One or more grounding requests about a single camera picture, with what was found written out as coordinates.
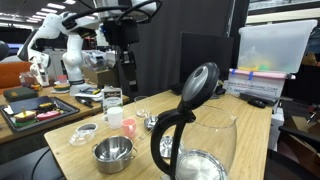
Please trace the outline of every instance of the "black kettle lid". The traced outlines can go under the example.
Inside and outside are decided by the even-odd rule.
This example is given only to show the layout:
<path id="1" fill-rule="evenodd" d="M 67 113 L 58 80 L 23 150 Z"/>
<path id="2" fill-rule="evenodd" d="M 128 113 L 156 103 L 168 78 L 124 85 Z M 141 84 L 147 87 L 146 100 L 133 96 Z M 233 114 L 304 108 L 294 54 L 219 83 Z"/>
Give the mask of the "black kettle lid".
<path id="1" fill-rule="evenodd" d="M 207 62 L 188 77 L 181 94 L 179 112 L 198 108 L 212 96 L 219 80 L 220 70 L 214 62 Z"/>

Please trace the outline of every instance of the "small cup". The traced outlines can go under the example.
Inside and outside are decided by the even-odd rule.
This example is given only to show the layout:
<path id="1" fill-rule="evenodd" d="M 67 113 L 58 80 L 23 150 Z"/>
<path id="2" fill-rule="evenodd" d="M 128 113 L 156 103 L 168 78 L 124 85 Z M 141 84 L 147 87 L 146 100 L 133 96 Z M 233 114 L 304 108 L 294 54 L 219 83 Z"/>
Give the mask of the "small cup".
<path id="1" fill-rule="evenodd" d="M 136 123 L 134 119 L 124 119 L 122 120 L 122 130 L 125 136 L 133 139 L 136 135 Z"/>
<path id="2" fill-rule="evenodd" d="M 122 107 L 111 107 L 107 110 L 102 118 L 105 122 L 109 123 L 111 129 L 121 128 L 121 121 L 123 119 L 123 108 Z"/>
<path id="3" fill-rule="evenodd" d="M 57 76 L 58 81 L 60 82 L 60 84 L 64 84 L 68 82 L 67 76 L 66 75 L 59 75 Z"/>
<path id="4" fill-rule="evenodd" d="M 148 118 L 150 116 L 150 105 L 148 96 L 137 96 L 134 98 L 134 107 L 139 117 Z"/>

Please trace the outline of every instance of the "metal bowl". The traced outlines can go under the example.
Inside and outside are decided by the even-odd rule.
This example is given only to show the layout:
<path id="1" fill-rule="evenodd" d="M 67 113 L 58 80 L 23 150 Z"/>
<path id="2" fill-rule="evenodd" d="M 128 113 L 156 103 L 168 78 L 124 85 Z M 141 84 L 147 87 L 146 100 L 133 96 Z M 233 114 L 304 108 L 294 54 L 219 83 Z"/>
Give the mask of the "metal bowl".
<path id="1" fill-rule="evenodd" d="M 147 130 L 152 130 L 157 121 L 158 116 L 152 115 L 144 120 L 144 127 L 147 128 Z"/>
<path id="2" fill-rule="evenodd" d="M 163 136 L 160 140 L 160 154 L 163 158 L 171 158 L 171 149 L 172 149 L 172 136 Z M 180 141 L 179 151 L 180 154 L 183 150 L 183 142 Z"/>
<path id="3" fill-rule="evenodd" d="M 93 147 L 98 170 L 102 173 L 116 173 L 129 166 L 133 142 L 125 136 L 112 136 Z"/>

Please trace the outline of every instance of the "drinking glass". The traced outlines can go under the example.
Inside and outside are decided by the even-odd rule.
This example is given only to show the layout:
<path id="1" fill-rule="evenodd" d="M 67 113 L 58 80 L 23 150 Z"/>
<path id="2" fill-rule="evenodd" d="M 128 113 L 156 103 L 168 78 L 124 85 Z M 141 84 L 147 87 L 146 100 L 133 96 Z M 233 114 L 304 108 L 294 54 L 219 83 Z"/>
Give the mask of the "drinking glass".
<path id="1" fill-rule="evenodd" d="M 150 106 L 148 96 L 137 96 L 134 98 L 134 107 L 137 116 L 148 118 L 150 116 Z"/>

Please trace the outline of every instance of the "desk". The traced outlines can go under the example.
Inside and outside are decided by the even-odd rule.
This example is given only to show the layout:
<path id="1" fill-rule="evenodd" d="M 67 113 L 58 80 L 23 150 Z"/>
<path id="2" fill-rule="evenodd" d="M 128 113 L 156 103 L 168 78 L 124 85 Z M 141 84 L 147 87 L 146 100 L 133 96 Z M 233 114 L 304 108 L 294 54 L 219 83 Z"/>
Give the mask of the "desk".
<path id="1" fill-rule="evenodd" d="M 53 90 L 53 87 L 44 88 L 42 91 L 39 92 L 39 96 L 58 97 L 61 100 L 79 108 L 80 111 L 76 114 L 70 115 L 70 116 L 62 118 L 60 120 L 52 121 L 50 123 L 43 124 L 43 125 L 38 126 L 36 128 L 32 128 L 30 130 L 17 132 L 17 133 L 14 133 L 10 129 L 9 125 L 6 123 L 6 121 L 0 115 L 0 125 L 2 126 L 2 130 L 0 130 L 0 144 L 5 143 L 5 142 L 9 142 L 9 141 L 12 141 L 12 140 L 15 140 L 18 138 L 22 138 L 22 137 L 30 135 L 30 134 L 34 134 L 36 132 L 40 132 L 40 131 L 48 129 L 48 128 L 52 128 L 54 126 L 57 126 L 57 125 L 60 125 L 60 124 L 63 124 L 63 123 L 69 122 L 69 121 L 80 119 L 80 118 L 83 118 L 86 116 L 92 116 L 95 113 L 102 110 L 100 103 L 93 102 L 92 103 L 93 109 L 91 109 L 83 104 L 78 103 L 74 97 L 69 95 L 69 93 L 67 93 L 67 94 L 52 94 L 51 93 L 52 90 Z M 127 96 L 123 96 L 124 102 L 127 102 L 128 100 L 129 100 L 129 98 Z M 3 95 L 0 97 L 0 104 L 8 104 L 8 102 L 6 101 L 6 99 L 4 98 Z"/>
<path id="2" fill-rule="evenodd" d="M 152 114 L 160 114 L 176 108 L 180 96 L 166 91 L 150 97 Z M 205 104 L 230 110 L 237 120 L 237 149 L 233 166 L 230 170 L 231 179 L 263 179 L 271 123 L 271 108 L 259 109 L 230 95 L 220 99 L 209 100 Z M 136 157 L 123 171 L 116 174 L 102 174 L 98 171 L 92 154 L 92 147 L 112 135 L 122 135 L 122 130 L 112 130 L 97 115 L 83 121 L 64 126 L 45 134 L 54 157 L 61 167 L 65 177 L 72 179 L 160 179 L 163 174 L 154 164 L 150 152 L 150 134 L 144 140 L 139 136 L 144 133 L 143 118 L 134 113 L 133 104 L 124 106 L 124 118 L 135 118 L 137 122 L 137 136 L 134 138 Z M 69 145 L 69 138 L 75 129 L 85 123 L 96 123 L 96 136 L 93 141 L 81 147 Z"/>

